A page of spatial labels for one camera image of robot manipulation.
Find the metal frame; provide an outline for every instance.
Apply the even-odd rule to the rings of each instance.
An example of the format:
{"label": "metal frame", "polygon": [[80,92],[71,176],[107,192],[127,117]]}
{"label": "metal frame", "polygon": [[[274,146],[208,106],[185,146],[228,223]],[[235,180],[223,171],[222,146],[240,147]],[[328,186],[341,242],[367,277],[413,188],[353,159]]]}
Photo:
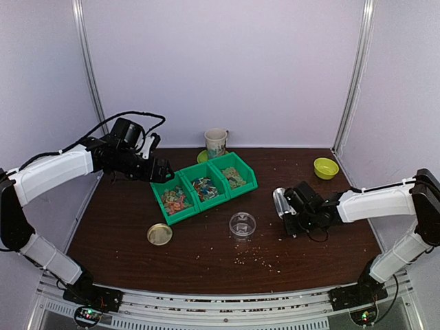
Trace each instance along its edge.
{"label": "metal frame", "polygon": [[[398,273],[399,296],[413,330],[423,330],[415,308],[414,291],[406,271]],[[110,329],[322,329],[329,328],[328,317],[346,314],[334,312],[327,292],[333,287],[276,294],[182,295],[123,289],[119,313],[107,313],[100,325]],[[390,301],[395,295],[394,279],[386,283]],[[51,311],[72,317],[77,305],[62,299],[56,279],[43,275],[37,289],[29,330],[40,329],[43,315]]]}
{"label": "metal frame", "polygon": [[[105,115],[98,92],[98,85],[96,84],[94,67],[91,61],[89,41],[87,40],[87,32],[85,29],[83,1],[72,0],[72,5],[74,9],[76,29],[78,30],[78,37],[80,39],[82,49],[82,58],[84,60],[84,66],[86,69],[87,84],[89,85],[90,95],[95,108],[96,116],[98,117],[99,122],[102,122],[103,120],[105,120]],[[109,127],[107,126],[107,124],[102,125],[101,129],[104,134],[109,133]]]}
{"label": "metal frame", "polygon": [[335,143],[333,145],[333,151],[337,155],[340,155],[341,153],[342,145],[344,144],[344,140],[350,128],[350,119],[356,106],[359,83],[362,77],[362,72],[365,68],[366,57],[368,54],[371,39],[375,4],[376,0],[365,0],[364,3],[364,15],[362,17],[362,23],[360,27],[359,42],[357,44],[353,75],[351,77],[349,93],[345,102],[344,113],[342,114],[338,134],[336,135]]}

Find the white arm segment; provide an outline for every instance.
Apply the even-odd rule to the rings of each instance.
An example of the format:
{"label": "white arm segment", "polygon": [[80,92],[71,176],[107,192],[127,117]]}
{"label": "white arm segment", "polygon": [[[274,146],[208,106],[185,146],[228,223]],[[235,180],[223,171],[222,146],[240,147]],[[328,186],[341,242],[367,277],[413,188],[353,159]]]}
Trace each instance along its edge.
{"label": "white arm segment", "polygon": [[413,198],[409,193],[413,187],[414,184],[404,184],[361,193],[349,190],[341,196],[336,208],[345,223],[387,215],[415,215]]}
{"label": "white arm segment", "polygon": [[[91,153],[86,151],[85,146],[78,145],[61,155],[38,159],[9,178],[16,181],[16,195],[21,206],[25,206],[35,197],[93,170]],[[20,253],[67,284],[75,283],[83,272],[78,264],[38,233],[31,236]]]}
{"label": "white arm segment", "polygon": [[79,144],[61,155],[42,157],[9,178],[16,181],[16,195],[25,206],[35,197],[93,170],[91,153]]}
{"label": "white arm segment", "polygon": [[38,233],[32,234],[29,242],[20,249],[20,253],[37,262],[44,270],[57,275],[67,284],[74,284],[83,272],[77,263]]}
{"label": "white arm segment", "polygon": [[[352,190],[345,192],[337,206],[342,222],[350,223],[388,215],[415,215],[413,198],[410,194],[414,184],[406,184],[411,180],[413,179],[405,179],[401,186],[391,188],[361,193]],[[386,282],[401,268],[432,248],[415,233],[416,225],[417,222],[414,222],[411,229],[394,244],[391,250],[380,254],[374,260],[370,268],[370,276],[377,282]]]}
{"label": "white arm segment", "polygon": [[401,268],[411,264],[418,256],[432,248],[415,233],[416,225],[417,222],[414,222],[408,233],[398,240],[391,250],[380,254],[373,261],[370,276],[377,282],[386,282]]}

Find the small round container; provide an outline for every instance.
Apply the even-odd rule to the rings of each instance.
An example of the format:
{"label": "small round container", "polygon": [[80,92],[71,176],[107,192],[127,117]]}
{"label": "small round container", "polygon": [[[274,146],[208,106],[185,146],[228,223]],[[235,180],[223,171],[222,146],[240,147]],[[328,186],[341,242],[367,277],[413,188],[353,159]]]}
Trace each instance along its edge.
{"label": "small round container", "polygon": [[339,172],[339,166],[329,158],[317,158],[313,163],[315,174],[323,180],[330,180]]}
{"label": "small round container", "polygon": [[156,223],[146,232],[146,239],[153,245],[165,245],[172,237],[173,230],[164,223]]}
{"label": "small round container", "polygon": [[229,221],[231,237],[235,241],[244,243],[250,241],[256,228],[255,218],[246,212],[239,212]]}

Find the colorful candy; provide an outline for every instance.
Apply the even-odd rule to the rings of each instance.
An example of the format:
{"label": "colorful candy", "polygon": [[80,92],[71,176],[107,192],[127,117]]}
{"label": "colorful candy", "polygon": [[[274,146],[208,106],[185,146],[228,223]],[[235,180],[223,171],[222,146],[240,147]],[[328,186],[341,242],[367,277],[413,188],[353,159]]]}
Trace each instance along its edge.
{"label": "colorful candy", "polygon": [[240,173],[233,167],[228,167],[221,171],[223,175],[228,179],[231,189],[242,187],[246,184],[246,181],[240,176]]}
{"label": "colorful candy", "polygon": [[219,196],[217,187],[209,177],[200,177],[194,180],[192,186],[197,191],[200,201],[207,201]]}
{"label": "colorful candy", "polygon": [[181,186],[176,186],[174,189],[165,189],[164,194],[160,197],[164,204],[167,215],[174,215],[177,212],[190,208],[191,203],[186,198],[184,190]]}

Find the clear plastic cup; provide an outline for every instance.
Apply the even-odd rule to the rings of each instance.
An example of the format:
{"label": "clear plastic cup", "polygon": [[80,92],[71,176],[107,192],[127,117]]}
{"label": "clear plastic cup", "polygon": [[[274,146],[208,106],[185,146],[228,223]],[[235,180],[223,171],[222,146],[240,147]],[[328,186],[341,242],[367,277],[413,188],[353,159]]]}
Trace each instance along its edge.
{"label": "clear plastic cup", "polygon": [[247,242],[252,239],[256,228],[255,218],[246,212],[239,212],[232,216],[229,221],[231,236],[237,242]]}

